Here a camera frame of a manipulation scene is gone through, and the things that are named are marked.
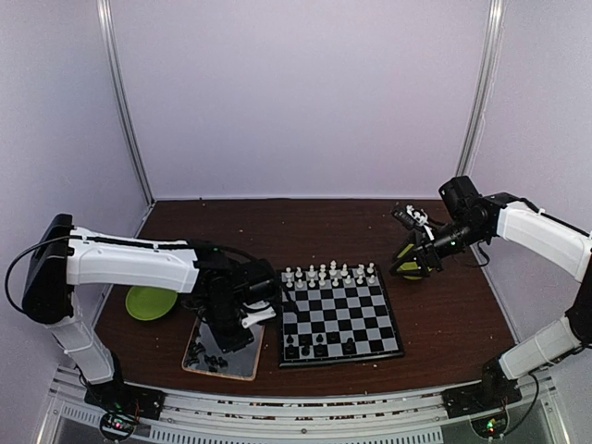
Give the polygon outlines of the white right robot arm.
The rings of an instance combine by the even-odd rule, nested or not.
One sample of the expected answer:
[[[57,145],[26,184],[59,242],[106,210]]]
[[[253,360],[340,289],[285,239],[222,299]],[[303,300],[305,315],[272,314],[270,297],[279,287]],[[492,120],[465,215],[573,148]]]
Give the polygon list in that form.
[[[392,256],[391,275],[427,278],[442,270],[446,258],[500,239],[556,266],[579,286],[558,320],[484,364],[478,383],[444,394],[453,405],[467,398],[490,409],[511,397],[518,379],[590,347],[591,234],[524,197],[482,194],[467,176],[450,179],[438,192],[450,216],[447,223],[434,221],[411,204],[392,208],[392,216],[410,235]]]

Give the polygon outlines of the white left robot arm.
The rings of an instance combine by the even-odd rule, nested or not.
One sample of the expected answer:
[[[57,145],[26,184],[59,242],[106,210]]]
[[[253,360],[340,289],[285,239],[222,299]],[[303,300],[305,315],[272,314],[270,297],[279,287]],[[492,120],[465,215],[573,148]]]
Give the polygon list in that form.
[[[253,324],[278,312],[284,284],[268,261],[206,240],[141,240],[75,226],[58,214],[41,240],[18,255],[30,257],[20,302],[11,306],[47,327],[79,368],[88,391],[114,411],[127,409],[133,392],[117,356],[84,320],[75,289],[113,284],[186,294],[218,347],[248,345]]]

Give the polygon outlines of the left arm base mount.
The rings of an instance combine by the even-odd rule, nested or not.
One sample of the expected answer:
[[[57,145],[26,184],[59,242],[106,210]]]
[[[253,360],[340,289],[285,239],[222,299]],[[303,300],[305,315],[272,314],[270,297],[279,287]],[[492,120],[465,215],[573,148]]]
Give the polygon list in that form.
[[[161,390],[126,386],[123,401],[101,397],[90,388],[86,390],[84,401],[104,411],[98,426],[103,437],[119,442],[133,435],[141,419],[158,420],[165,398]]]

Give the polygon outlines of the black and grey chessboard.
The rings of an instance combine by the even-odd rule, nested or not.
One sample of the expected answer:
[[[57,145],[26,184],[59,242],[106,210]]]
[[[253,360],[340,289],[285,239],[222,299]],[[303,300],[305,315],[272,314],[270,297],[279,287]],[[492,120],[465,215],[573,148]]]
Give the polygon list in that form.
[[[310,265],[306,270],[286,267],[277,272],[285,286],[279,324],[279,366],[306,367],[325,364],[344,364],[404,355],[401,334],[398,330],[390,298],[380,269],[375,265],[376,282],[369,285],[364,264],[363,276],[356,275],[358,265]],[[351,284],[345,285],[344,278],[350,276]],[[364,278],[358,285],[356,279]],[[315,343],[317,335],[323,342]],[[327,342],[327,335],[333,334],[337,341]],[[288,344],[288,335],[294,342]],[[301,345],[299,336],[306,335],[308,343]],[[343,344],[353,338],[355,353],[343,353]],[[323,357],[315,357],[315,346],[324,349]],[[287,359],[285,349],[297,349],[294,359]],[[301,355],[302,346],[310,347],[310,354]]]

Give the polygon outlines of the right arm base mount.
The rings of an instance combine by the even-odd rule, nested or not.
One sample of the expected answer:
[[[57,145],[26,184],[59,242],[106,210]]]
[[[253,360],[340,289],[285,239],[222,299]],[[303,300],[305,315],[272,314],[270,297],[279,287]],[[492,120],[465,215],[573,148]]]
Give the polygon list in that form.
[[[506,388],[500,394],[486,394],[481,384],[448,388],[441,393],[449,419],[470,420],[481,438],[501,438],[510,428],[507,408],[522,400],[521,390]]]

